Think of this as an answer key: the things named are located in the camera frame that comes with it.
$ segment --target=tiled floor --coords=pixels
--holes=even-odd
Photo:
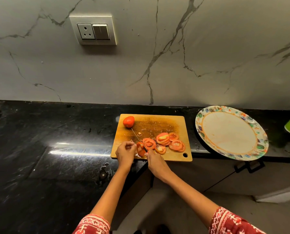
[[[290,233],[290,202],[257,203],[250,196],[206,193],[218,205],[248,220],[267,234]],[[172,234],[207,234],[205,226],[190,207],[169,189],[151,189],[129,213],[114,234],[133,234],[138,228],[152,233],[166,224]]]

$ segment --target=person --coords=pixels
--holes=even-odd
[[[78,224],[73,234],[107,234],[115,209],[130,171],[136,145],[134,142],[123,142],[116,155],[119,167],[112,177],[105,192],[92,209]],[[209,234],[264,234],[246,220],[218,206],[203,194],[179,178],[164,161],[160,154],[153,150],[146,153],[148,168],[155,177],[168,184],[194,210],[202,223],[209,229]]]

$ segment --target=cabinet handle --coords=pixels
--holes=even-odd
[[[234,165],[234,169],[236,173],[240,173],[242,170],[246,169],[248,170],[249,173],[254,173],[258,170],[260,170],[261,168],[265,167],[265,164],[263,163],[263,161],[259,161],[260,165],[251,169],[250,167],[250,162],[246,161],[245,165],[241,166],[240,168],[238,168],[236,165]]]

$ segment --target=black countertop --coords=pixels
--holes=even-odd
[[[227,159],[197,135],[199,107],[0,101],[0,231],[71,233],[117,170],[109,157],[120,114],[182,115],[193,157]],[[245,110],[266,130],[261,159],[290,162],[290,111]],[[124,190],[147,163],[136,161]]]

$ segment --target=person's left hand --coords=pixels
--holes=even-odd
[[[124,141],[118,146],[116,155],[119,162],[119,168],[129,172],[136,150],[136,144],[131,141]]]

